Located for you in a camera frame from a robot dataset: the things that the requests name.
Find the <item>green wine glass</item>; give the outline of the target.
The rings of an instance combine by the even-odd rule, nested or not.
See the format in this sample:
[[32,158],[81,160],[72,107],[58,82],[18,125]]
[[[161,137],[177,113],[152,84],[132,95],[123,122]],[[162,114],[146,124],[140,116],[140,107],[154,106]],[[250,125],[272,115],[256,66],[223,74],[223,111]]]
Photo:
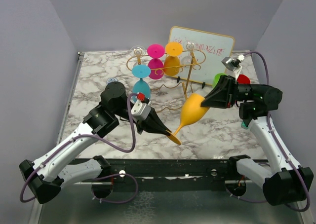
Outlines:
[[219,73],[216,74],[214,79],[213,79],[213,83],[212,83],[212,87],[215,87],[220,79],[221,76],[226,75],[225,73]]

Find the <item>red wine glass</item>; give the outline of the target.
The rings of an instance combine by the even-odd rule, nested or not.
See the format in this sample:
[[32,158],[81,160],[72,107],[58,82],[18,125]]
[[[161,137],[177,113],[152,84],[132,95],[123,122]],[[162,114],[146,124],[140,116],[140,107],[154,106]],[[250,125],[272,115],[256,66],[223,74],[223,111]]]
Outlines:
[[247,77],[246,75],[240,74],[237,78],[237,82],[241,84],[250,84],[250,78]]

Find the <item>yellow wine glass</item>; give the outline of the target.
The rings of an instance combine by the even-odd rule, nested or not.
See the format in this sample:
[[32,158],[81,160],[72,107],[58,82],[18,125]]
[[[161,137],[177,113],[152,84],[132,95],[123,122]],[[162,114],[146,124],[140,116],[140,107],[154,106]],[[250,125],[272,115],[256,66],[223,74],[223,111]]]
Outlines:
[[202,107],[204,97],[198,93],[191,94],[184,102],[180,112],[180,123],[175,132],[170,133],[167,137],[177,145],[181,145],[181,141],[176,134],[185,126],[194,124],[201,120],[208,112],[209,107]]

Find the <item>blue wine glass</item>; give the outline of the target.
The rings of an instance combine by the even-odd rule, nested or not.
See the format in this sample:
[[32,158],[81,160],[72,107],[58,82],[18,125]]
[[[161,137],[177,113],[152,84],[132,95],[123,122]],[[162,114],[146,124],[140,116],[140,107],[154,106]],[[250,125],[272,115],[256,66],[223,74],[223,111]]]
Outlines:
[[146,98],[151,98],[151,90],[149,85],[144,81],[144,78],[148,77],[151,73],[151,69],[147,65],[137,65],[132,69],[132,74],[139,78],[139,80],[133,86],[133,93],[143,93]]

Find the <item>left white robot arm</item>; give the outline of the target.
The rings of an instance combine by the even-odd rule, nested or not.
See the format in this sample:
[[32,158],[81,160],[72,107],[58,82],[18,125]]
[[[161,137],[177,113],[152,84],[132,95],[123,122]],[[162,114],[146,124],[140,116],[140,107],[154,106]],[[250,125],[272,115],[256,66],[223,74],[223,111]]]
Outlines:
[[[118,117],[130,123],[132,145],[123,149],[105,140],[105,136],[119,126]],[[172,132],[163,124],[149,98],[142,93],[127,95],[123,83],[109,83],[101,93],[101,101],[94,107],[78,127],[60,144],[40,158],[24,160],[19,169],[25,181],[20,192],[22,203],[36,199],[40,204],[55,198],[65,186],[81,181],[103,182],[115,177],[127,177],[127,173],[114,173],[114,169],[102,156],[95,156],[86,162],[71,162],[86,148],[102,141],[124,153],[131,153],[136,147],[136,134],[142,132],[162,134],[168,137]]]

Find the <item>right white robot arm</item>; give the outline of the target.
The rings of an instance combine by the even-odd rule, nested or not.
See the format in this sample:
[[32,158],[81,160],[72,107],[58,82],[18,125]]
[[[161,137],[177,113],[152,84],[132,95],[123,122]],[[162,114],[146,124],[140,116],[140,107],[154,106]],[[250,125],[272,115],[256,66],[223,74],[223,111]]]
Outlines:
[[227,167],[230,179],[246,176],[262,189],[272,206],[303,200],[309,206],[314,174],[293,157],[270,117],[270,111],[277,110],[281,100],[282,91],[273,86],[240,84],[232,76],[222,75],[201,106],[228,109],[239,101],[239,117],[255,136],[269,162],[270,169],[266,169],[247,155],[231,157],[231,165]]

